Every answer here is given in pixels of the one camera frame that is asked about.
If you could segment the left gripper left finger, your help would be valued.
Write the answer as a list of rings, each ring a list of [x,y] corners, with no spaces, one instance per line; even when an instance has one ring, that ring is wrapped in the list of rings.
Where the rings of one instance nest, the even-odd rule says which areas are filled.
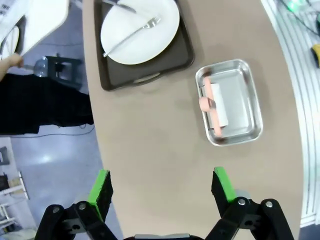
[[[86,233],[91,240],[115,240],[117,237],[106,225],[112,202],[113,187],[109,170],[100,170],[87,200],[64,208],[49,205],[37,229],[36,240],[73,240]]]

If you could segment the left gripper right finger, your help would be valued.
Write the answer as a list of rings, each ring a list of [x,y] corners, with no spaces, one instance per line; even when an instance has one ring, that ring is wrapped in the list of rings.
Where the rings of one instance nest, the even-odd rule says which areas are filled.
[[[267,198],[261,203],[255,203],[244,196],[236,196],[236,191],[221,166],[214,168],[211,192],[220,220],[207,235],[207,240],[232,240],[240,229],[249,230],[256,240],[294,239],[279,202]]]

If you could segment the person's left hand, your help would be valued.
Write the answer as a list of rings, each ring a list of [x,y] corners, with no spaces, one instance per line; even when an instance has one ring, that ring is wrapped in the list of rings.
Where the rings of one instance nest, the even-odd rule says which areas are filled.
[[[24,65],[24,59],[21,55],[13,53],[11,56],[6,58],[9,62],[10,67],[21,68]]]

